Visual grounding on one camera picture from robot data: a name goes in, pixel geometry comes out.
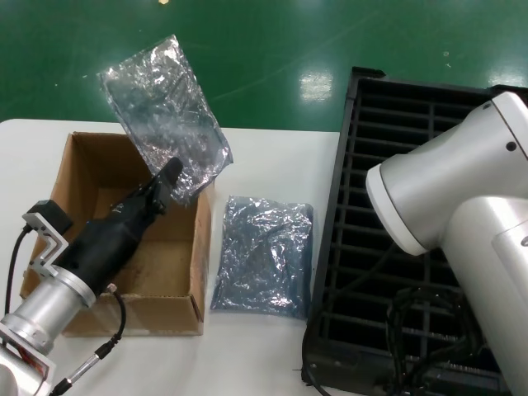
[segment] cardboard box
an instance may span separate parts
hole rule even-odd
[[[104,217],[151,174],[123,134],[74,133],[68,137],[51,199],[70,216],[71,242],[90,219]],[[209,268],[210,206],[206,194],[189,208],[172,202],[167,214],[147,230],[137,252],[114,279],[127,308],[125,335],[198,335],[203,332]],[[38,241],[33,257],[44,244]],[[22,298],[38,285],[28,269]],[[64,331],[67,336],[113,334],[119,307],[102,295]]]

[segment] black grid rack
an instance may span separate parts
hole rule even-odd
[[[390,80],[380,71],[353,69],[318,261],[315,308],[366,273],[392,243],[370,205],[366,172],[458,125],[475,107],[505,90],[526,96],[526,90],[514,87],[423,86]],[[392,375],[385,340],[387,308],[398,290],[425,285],[459,289],[440,250],[420,257],[398,251],[381,272],[325,312],[309,348],[321,383],[384,394],[382,387]],[[403,330],[408,359],[454,342],[456,329],[445,309],[414,305]],[[473,359],[446,362],[429,373],[439,374],[431,387],[436,394],[507,394],[487,348]]]

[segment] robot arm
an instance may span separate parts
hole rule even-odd
[[[393,240],[442,248],[515,395],[528,394],[528,109],[503,93],[458,126],[369,170]]]
[[[55,365],[47,355],[55,338],[80,309],[93,305],[132,257],[145,230],[165,214],[181,171],[182,163],[171,159],[149,183],[112,206],[107,217],[88,222],[70,245],[62,233],[71,222],[54,202],[40,202],[22,216],[46,241],[46,248],[30,263],[40,275],[40,284],[15,312],[0,321],[2,394],[50,394]],[[76,371],[74,380],[104,357],[99,351],[102,349]],[[74,381],[66,382],[68,389]]]

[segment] green floor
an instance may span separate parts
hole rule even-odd
[[[523,0],[0,0],[0,121],[114,121],[96,73],[172,33],[228,127],[339,130],[351,66],[528,85]]]

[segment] plastic bag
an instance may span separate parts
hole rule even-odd
[[[314,209],[229,197],[212,309],[307,318]]]
[[[174,35],[99,74],[106,98],[152,174],[183,163],[172,197],[188,205],[233,162]]]

